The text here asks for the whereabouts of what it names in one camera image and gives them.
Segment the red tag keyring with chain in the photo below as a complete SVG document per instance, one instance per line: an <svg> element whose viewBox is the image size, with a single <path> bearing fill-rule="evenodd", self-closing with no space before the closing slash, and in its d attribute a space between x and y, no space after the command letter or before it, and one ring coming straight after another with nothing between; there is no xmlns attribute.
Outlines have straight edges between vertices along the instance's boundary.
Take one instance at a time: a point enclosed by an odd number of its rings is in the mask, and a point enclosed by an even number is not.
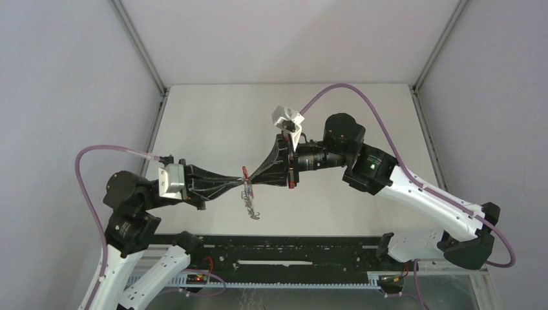
<svg viewBox="0 0 548 310"><path fill-rule="evenodd" d="M260 220L260 213L256 212L253 205L253 188L252 184L250 182L249 173L245 166L242 167L242 173L243 173L243 186L244 190L241 192L241 198L244 201L244 206L248 212L248 216L252 220Z"/></svg>

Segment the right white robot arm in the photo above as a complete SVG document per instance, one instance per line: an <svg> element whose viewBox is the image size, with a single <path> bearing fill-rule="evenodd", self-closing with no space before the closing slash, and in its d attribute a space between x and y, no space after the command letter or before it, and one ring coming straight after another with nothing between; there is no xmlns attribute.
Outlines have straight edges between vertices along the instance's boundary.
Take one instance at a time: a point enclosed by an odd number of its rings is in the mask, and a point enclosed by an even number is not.
<svg viewBox="0 0 548 310"><path fill-rule="evenodd" d="M277 126L281 133L268 157L246 175L248 183L292 189L302 172L342 167L342 180L351 188L394 200L434 222L426 231L384 234L375 254L382 269L416 259L444 259L469 270L487 263L495 241L492 228L500 216L497 205L454 206L439 188L406 173L395 157L365 144L365 128L348 114L331 115L321 141L299 142L289 120L278 121Z"/></svg>

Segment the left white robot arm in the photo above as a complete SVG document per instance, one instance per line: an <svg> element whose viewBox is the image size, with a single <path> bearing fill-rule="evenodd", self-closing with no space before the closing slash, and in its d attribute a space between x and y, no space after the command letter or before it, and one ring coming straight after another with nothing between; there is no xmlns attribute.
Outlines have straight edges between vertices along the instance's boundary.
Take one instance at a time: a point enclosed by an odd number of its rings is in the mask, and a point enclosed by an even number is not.
<svg viewBox="0 0 548 310"><path fill-rule="evenodd" d="M126 285L161 222L150 210L179 203L204 210L206 202L244 182L241 177L216 174L185 160L161 162L156 180L125 170L108 180L103 202L113 213L106 228L100 229L104 244L101 259L81 309L144 309L179 272L203 264L206 253L202 239L183 231L144 276Z"/></svg>

